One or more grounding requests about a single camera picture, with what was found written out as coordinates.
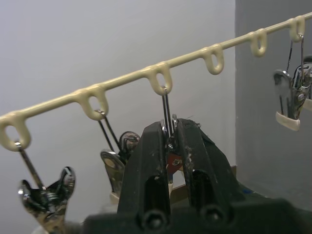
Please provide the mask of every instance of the gray wall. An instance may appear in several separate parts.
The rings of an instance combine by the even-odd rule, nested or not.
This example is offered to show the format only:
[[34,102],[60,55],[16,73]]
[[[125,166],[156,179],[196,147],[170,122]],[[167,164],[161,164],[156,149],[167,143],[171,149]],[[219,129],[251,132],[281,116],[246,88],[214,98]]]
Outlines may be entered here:
[[[236,36],[312,11],[311,0],[236,0]],[[312,21],[306,22],[304,53],[312,54]],[[312,113],[303,110],[299,132],[275,120],[278,109],[272,73],[286,69],[288,29],[268,36],[264,57],[251,55],[248,43],[235,49],[237,177],[264,195],[284,197],[312,210]],[[290,72],[300,63],[294,45]]]
[[[232,39],[234,8],[228,0],[0,1],[0,115]],[[202,59],[171,69],[169,100],[171,113],[201,123],[233,165],[234,49],[224,56],[218,76]],[[161,97],[146,79],[106,95],[117,136],[127,130],[141,134],[163,118]],[[98,101],[91,101],[97,109]],[[99,157],[108,145],[97,122],[73,103],[26,124],[33,137],[27,152],[46,185],[64,166],[76,171],[67,220],[82,221],[109,203]],[[8,132],[18,138],[13,127]],[[0,233],[27,234],[38,225],[18,199],[21,179],[35,187],[20,156],[0,147]]]

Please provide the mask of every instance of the screw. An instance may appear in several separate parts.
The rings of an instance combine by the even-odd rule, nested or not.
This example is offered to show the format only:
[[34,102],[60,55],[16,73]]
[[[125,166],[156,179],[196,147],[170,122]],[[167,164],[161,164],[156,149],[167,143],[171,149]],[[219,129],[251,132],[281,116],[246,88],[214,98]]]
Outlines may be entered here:
[[216,205],[204,207],[201,213],[209,225],[220,225],[225,222],[224,213]]
[[298,96],[298,101],[302,101],[304,99],[304,94],[300,94],[299,96]]
[[177,166],[180,164],[180,161],[178,159],[175,159],[173,162],[172,162],[172,165],[174,166]]
[[166,218],[162,212],[151,210],[143,218],[143,228],[147,230],[159,230],[166,225]]

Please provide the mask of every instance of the cream plastic rail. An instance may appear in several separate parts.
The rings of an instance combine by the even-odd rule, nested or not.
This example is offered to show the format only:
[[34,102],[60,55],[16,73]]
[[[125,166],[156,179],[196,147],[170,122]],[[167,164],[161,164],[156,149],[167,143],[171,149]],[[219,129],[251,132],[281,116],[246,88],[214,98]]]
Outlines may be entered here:
[[[14,141],[12,141],[8,137],[5,131],[5,128],[11,125],[16,128],[20,137],[19,140],[21,142],[21,145],[24,149],[26,149],[31,142],[31,136],[25,125],[25,121],[30,117],[56,109],[72,102],[79,103],[83,111],[89,118],[93,120],[100,120],[102,118],[102,115],[92,109],[89,103],[89,98],[96,97],[99,101],[101,110],[108,114],[108,103],[105,97],[105,91],[114,89],[118,86],[130,83],[141,78],[147,78],[150,81],[153,90],[159,95],[164,95],[165,91],[159,85],[156,78],[157,74],[161,73],[165,79],[165,87],[167,88],[167,93],[169,93],[172,89],[170,68],[182,65],[195,59],[204,59],[208,71],[213,75],[218,75],[222,72],[224,67],[223,50],[242,44],[246,41],[250,41],[252,54],[254,56],[261,57],[264,55],[267,49],[267,34],[273,33],[283,28],[290,28],[291,39],[294,42],[299,42],[300,37],[298,36],[298,34],[304,35],[305,20],[311,18],[312,12],[302,16],[297,16],[296,18],[289,19],[285,22],[278,23],[267,28],[261,28],[255,32],[249,32],[235,39],[214,44],[212,46],[202,48],[195,52],[148,66],[136,72],[120,76],[118,78],[94,84],[87,88],[76,90],[71,94],[67,94],[19,111],[7,113],[6,115],[0,117],[0,144],[10,151],[18,150],[17,147],[14,145]],[[214,66],[213,64],[212,55],[215,55],[217,58],[216,66]]]

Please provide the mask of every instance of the metal clip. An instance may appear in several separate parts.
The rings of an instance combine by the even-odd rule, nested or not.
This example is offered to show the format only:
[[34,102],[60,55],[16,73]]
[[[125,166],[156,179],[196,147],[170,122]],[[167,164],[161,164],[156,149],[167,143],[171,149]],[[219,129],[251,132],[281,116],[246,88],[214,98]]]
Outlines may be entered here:
[[295,131],[300,127],[300,112],[302,106],[309,95],[311,89],[311,67],[306,66],[303,59],[303,42],[304,37],[301,37],[301,65],[297,67],[294,77],[289,73],[289,64],[292,56],[293,42],[288,58],[286,71],[276,70],[273,74],[275,81],[275,91],[279,96],[280,111],[276,113],[276,120]]
[[164,122],[165,122],[165,126],[166,126],[166,129],[168,130],[168,135],[170,138],[173,135],[173,132],[172,132],[172,124],[170,120],[169,100],[168,100],[167,88],[163,86],[163,89],[166,93],[165,95],[161,96],[162,106],[164,109],[164,117],[165,117]]
[[[304,60],[303,60],[303,64],[304,64],[304,73],[305,73],[305,79],[307,82],[309,82],[310,84],[312,83],[312,55],[309,56],[305,56]],[[312,98],[311,98],[311,85],[309,87],[309,93],[308,96],[303,104],[303,108],[312,111]]]
[[[118,149],[119,149],[119,155],[120,155],[120,160],[126,164],[127,161],[129,160],[129,157],[131,156],[133,150],[136,148],[138,142],[140,141],[140,136],[134,132],[125,132],[123,133],[120,138],[119,141],[116,138],[116,135],[108,121],[108,118],[106,117],[105,112],[101,111],[101,110],[95,110],[96,112],[100,113],[103,116],[103,119],[114,139],[115,144],[117,145]],[[108,135],[105,131],[105,128],[101,122],[101,120],[98,120],[98,123],[104,133],[104,136],[106,138],[106,141],[109,145],[109,148],[111,149],[112,152],[116,152],[111,144],[111,141],[108,138]]]
[[63,234],[67,203],[75,188],[74,170],[65,167],[60,179],[46,188],[20,142],[15,145],[38,186],[32,189],[27,180],[21,181],[18,194],[22,204],[49,234]]
[[105,169],[112,186],[112,193],[120,197],[125,165],[120,160],[120,156],[111,150],[103,150],[101,152],[101,159],[105,164]]
[[177,150],[178,144],[177,144],[177,132],[176,132],[176,128],[177,128],[177,117],[176,114],[172,115],[172,124],[174,126],[174,148]]

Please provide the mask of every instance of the hanging clip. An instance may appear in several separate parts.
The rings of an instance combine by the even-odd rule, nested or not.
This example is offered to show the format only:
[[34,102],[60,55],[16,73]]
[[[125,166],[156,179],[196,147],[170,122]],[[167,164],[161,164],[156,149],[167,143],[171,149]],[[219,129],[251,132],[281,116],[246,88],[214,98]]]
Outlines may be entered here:
[[112,192],[110,195],[111,201],[113,204],[118,204],[123,181],[123,173],[125,171],[125,164],[120,160],[120,156],[118,154],[107,149],[101,152],[101,159],[105,164],[106,173],[112,187]]
[[169,99],[166,92],[162,96],[162,106],[164,110],[164,119],[160,121],[160,125],[163,132],[165,149],[167,149],[167,172],[168,172],[168,184],[169,186],[173,185],[173,174],[182,167],[181,156],[178,154],[178,144],[177,144],[177,135],[176,127],[178,119],[175,114],[170,118],[170,108],[169,108]]
[[49,234],[64,234],[67,203],[75,188],[74,170],[65,167],[60,179],[46,188],[21,143],[15,145],[38,186],[38,189],[32,189],[27,180],[21,181],[18,193],[22,204]]
[[299,36],[301,38],[301,65],[297,67],[294,77],[292,78],[288,73],[293,42],[291,42],[286,71],[276,70],[273,74],[275,91],[280,102],[280,111],[276,112],[276,120],[294,131],[300,128],[300,112],[311,88],[311,68],[304,64],[303,59],[304,37]]
[[[131,156],[133,150],[136,148],[136,146],[137,146],[137,144],[138,144],[138,142],[140,140],[140,136],[138,134],[134,133],[134,132],[127,131],[127,132],[124,132],[120,136],[119,141],[118,141],[117,138],[116,138],[116,135],[115,135],[115,133],[114,133],[114,131],[113,131],[109,121],[108,121],[108,118],[106,117],[105,112],[103,112],[101,110],[95,110],[95,111],[100,113],[103,116],[103,119],[104,119],[104,121],[105,121],[105,123],[106,123],[106,125],[107,125],[107,127],[108,127],[108,129],[109,129],[109,131],[110,131],[110,133],[111,133],[111,135],[113,137],[113,139],[114,139],[114,142],[115,142],[115,144],[117,145],[117,147],[119,149],[119,153],[118,154],[120,155],[120,160],[124,164],[126,164],[127,161],[129,160],[129,157]],[[111,141],[108,138],[108,135],[106,133],[106,130],[105,130],[101,120],[98,120],[98,123],[99,123],[99,125],[100,125],[100,127],[101,127],[101,129],[102,129],[102,131],[104,133],[104,136],[105,136],[106,141],[107,141],[107,143],[109,145],[109,148],[111,149],[112,152],[116,153],[116,151],[113,148],[113,145],[111,144]]]
[[[304,73],[307,80],[312,80],[312,55],[306,56],[303,60]],[[311,85],[308,96],[303,104],[303,108],[312,111]]]

